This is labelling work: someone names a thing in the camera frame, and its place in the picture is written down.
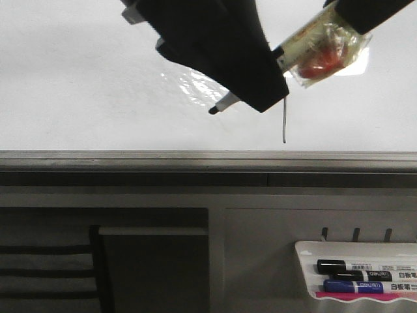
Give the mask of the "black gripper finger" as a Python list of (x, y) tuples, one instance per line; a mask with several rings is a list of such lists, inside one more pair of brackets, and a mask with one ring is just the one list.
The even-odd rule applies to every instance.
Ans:
[(337, 2), (335, 11), (363, 35), (411, 3), (412, 0), (342, 0)]
[(139, 1), (167, 60), (212, 78), (265, 112), (289, 94), (261, 27), (255, 1)]

